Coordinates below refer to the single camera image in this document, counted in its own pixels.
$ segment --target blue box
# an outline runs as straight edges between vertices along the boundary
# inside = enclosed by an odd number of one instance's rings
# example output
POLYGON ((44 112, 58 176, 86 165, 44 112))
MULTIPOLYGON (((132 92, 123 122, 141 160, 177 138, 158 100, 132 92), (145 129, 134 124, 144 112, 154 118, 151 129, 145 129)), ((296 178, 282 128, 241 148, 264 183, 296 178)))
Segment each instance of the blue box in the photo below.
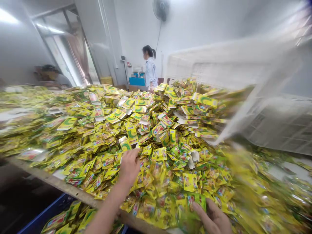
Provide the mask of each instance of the blue box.
POLYGON ((18 234, 34 234, 40 233, 47 221, 58 215, 64 210, 67 210, 75 199, 63 193, 51 205, 49 205, 43 212, 35 217, 29 224, 27 224, 18 234))
POLYGON ((144 78, 130 77, 129 82, 130 82, 130 85, 145 86, 145 79, 144 78))

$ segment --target woman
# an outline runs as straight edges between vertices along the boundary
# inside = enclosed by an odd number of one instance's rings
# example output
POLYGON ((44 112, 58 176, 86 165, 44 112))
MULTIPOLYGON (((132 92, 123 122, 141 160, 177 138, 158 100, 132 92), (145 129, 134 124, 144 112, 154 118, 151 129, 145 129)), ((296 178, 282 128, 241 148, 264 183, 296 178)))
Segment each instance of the woman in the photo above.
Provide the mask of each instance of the woman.
POLYGON ((146 85, 150 86, 150 91, 154 92, 154 87, 157 86, 158 77, 156 74, 156 66, 154 59, 156 58, 156 51, 149 45, 144 46, 142 49, 144 60, 146 60, 145 79, 146 85))
POLYGON ((57 70, 56 67, 54 67, 53 65, 47 64, 42 66, 41 75, 50 80, 45 83, 49 87, 72 87, 72 84, 70 83, 68 78, 62 75, 59 70, 57 70))

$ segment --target person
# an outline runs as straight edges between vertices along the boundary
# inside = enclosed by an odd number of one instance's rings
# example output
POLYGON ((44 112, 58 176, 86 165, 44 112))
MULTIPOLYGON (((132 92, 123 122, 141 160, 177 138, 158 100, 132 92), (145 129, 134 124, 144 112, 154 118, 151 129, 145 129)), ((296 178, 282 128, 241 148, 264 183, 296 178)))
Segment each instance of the person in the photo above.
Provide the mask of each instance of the person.
POLYGON ((146 60, 145 80, 146 85, 149 85, 150 92, 154 92, 154 87, 157 86, 158 76, 156 74, 156 66, 154 59, 156 58, 156 51, 149 45, 144 46, 142 49, 144 60, 146 60))
POLYGON ((56 69, 53 65, 44 65, 41 67, 41 74, 44 77, 47 77, 50 81, 46 83, 50 87, 62 87, 66 86, 67 88, 72 87, 72 84, 68 78, 60 74, 59 70, 56 69))
MULTIPOLYGON (((126 151, 122 157, 119 178, 106 199, 102 202, 94 219, 87 227, 85 234, 109 234, 120 205, 126 199, 131 186, 140 172, 140 160, 137 158, 140 149, 126 151)), ((206 199, 207 213, 199 204, 193 202, 193 209, 201 219, 209 234, 232 234, 231 223, 218 206, 206 199)))

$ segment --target electrical cord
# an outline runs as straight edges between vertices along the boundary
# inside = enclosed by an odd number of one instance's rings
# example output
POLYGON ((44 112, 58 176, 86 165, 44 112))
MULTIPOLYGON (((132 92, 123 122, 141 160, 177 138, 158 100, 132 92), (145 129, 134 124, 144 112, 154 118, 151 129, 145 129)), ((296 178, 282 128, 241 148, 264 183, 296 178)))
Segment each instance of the electrical cord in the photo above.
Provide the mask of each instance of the electrical cord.
POLYGON ((160 37, 160 30, 162 29, 162 24, 163 24, 163 21, 160 20, 160 27, 159 27, 159 33, 158 33, 158 39, 157 39, 157 44, 156 44, 156 52, 157 52, 157 47, 158 47, 158 42, 159 42, 159 37, 160 37))

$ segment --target wall fan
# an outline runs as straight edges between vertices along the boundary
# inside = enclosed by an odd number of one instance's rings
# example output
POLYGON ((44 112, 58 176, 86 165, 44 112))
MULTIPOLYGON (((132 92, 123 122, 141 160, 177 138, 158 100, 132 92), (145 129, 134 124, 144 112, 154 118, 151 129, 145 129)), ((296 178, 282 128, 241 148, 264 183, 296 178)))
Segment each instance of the wall fan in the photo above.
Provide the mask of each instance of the wall fan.
POLYGON ((153 10, 157 19, 166 21, 169 12, 168 0, 153 0, 153 10))

